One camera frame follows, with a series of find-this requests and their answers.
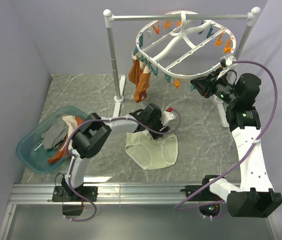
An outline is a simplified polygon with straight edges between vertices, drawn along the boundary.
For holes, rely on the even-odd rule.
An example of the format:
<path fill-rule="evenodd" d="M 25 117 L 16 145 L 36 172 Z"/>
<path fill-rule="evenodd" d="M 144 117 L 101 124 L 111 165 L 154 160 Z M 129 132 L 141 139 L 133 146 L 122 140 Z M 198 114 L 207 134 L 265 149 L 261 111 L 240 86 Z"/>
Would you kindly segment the white oval clip hanger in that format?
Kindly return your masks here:
<path fill-rule="evenodd" d="M 213 19 L 193 18 L 187 10 L 172 11 L 167 19 L 155 19 L 138 32 L 132 56 L 144 62 L 151 76 L 163 74 L 166 82 L 204 77 L 220 68 L 211 57 L 232 54 L 234 34 Z"/>

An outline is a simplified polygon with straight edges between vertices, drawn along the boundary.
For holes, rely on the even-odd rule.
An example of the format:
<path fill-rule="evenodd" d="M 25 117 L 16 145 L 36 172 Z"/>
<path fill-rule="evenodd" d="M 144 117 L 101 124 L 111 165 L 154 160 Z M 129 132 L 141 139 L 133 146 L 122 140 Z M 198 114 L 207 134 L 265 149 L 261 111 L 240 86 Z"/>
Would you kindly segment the pale yellow underwear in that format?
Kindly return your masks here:
<path fill-rule="evenodd" d="M 148 130 L 127 133 L 125 152 L 143 170 L 165 169 L 177 161 L 178 139 L 172 133 L 154 140 Z"/>

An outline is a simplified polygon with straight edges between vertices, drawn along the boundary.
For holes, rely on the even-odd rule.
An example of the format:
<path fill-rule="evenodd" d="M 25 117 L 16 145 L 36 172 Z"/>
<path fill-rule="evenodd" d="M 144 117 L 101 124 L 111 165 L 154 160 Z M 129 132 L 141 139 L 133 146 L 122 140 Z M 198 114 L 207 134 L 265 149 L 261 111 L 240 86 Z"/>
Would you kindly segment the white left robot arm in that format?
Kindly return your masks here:
<path fill-rule="evenodd" d="M 70 201 L 81 197 L 88 160 L 101 151 L 110 135 L 148 130 L 156 140 L 169 132 L 168 123 L 174 119 L 172 109 L 162 111 L 154 103 L 148 104 L 145 109 L 113 118 L 90 114 L 69 137 L 67 144 L 72 146 L 72 150 L 68 152 L 71 162 L 61 181 L 62 193 Z"/>

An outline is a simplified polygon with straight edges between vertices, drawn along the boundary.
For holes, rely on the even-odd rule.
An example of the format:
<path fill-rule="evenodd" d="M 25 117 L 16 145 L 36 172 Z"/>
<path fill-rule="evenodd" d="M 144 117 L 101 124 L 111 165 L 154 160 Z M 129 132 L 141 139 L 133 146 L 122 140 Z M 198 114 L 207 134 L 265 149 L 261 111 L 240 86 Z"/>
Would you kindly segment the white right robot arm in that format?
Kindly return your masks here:
<path fill-rule="evenodd" d="M 268 177 L 262 151 L 261 136 L 267 128 L 261 127 L 254 107 L 261 82 L 256 75 L 244 73 L 231 84 L 219 69 L 191 80 L 201 96 L 215 95 L 228 105 L 226 120 L 240 160 L 219 176 L 205 176 L 202 187 L 177 204 L 176 209 L 200 193 L 207 200 L 218 196 L 225 201 L 232 217 L 267 218 L 282 204 L 282 194 L 274 191 Z"/>

